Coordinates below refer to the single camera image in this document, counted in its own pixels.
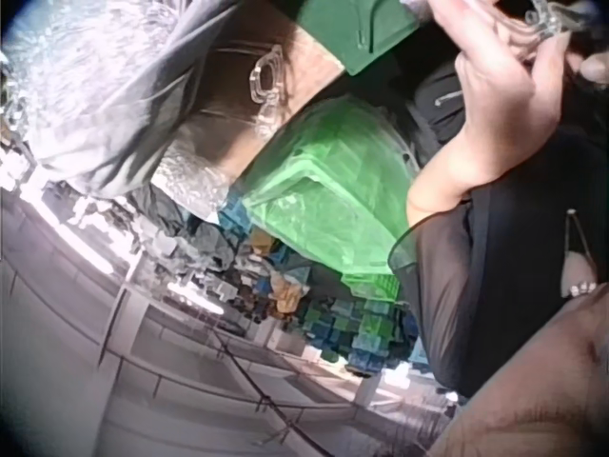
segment wall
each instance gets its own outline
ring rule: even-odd
[[[268,341],[268,347],[300,357],[305,351],[306,339],[303,335],[285,333],[281,329],[275,328]]]
[[[222,398],[213,403],[172,385],[153,400],[133,382],[152,375],[134,375],[112,354],[98,368],[113,297],[62,255],[69,247],[55,248],[44,222],[19,209],[2,215],[0,400],[3,419],[28,455],[293,455],[277,443],[252,444],[272,433],[262,414],[222,413]],[[227,379],[217,384],[226,387]]]
[[[90,456],[118,361],[108,357],[96,369],[96,345],[51,312],[6,259],[1,268],[3,416],[32,455]]]
[[[384,446],[373,430],[350,421],[307,423],[303,430],[335,457],[373,457]]]

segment plastic wrap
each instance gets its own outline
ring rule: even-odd
[[[194,116],[184,122],[167,148],[152,184],[200,219],[219,209],[226,200],[230,181],[200,155],[206,131]]]
[[[163,48],[177,11],[155,0],[31,2],[10,29],[13,64],[32,128],[103,106]]]
[[[26,93],[21,88],[20,83],[14,75],[12,64],[7,56],[0,52],[0,61],[2,62],[2,100],[0,101],[0,114],[3,117],[3,127],[6,126],[9,130],[17,132],[23,137],[27,126],[26,114]]]
[[[149,183],[237,4],[32,2],[5,50],[28,93],[32,154],[49,179],[99,198]]]

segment gray fabric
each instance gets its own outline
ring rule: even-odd
[[[220,228],[200,221],[199,226],[191,232],[183,209],[160,189],[145,185],[130,192],[127,199],[165,235],[177,238],[184,254],[199,264],[206,265],[206,259],[212,258],[216,267],[224,270],[234,261],[235,251]]]
[[[101,198],[149,182],[192,108],[206,54],[237,3],[193,0],[161,55],[97,112],[33,131],[32,152],[50,179]]]

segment person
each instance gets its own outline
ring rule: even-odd
[[[569,299],[607,279],[606,144],[564,129],[560,114],[565,65],[605,82],[609,54],[578,59],[565,33],[528,66],[509,31],[465,1],[429,3],[461,49],[464,124],[413,182],[411,229],[389,265],[436,379],[472,397]],[[530,368],[522,376],[535,378]]]
[[[426,455],[609,455],[609,286],[563,307]]]

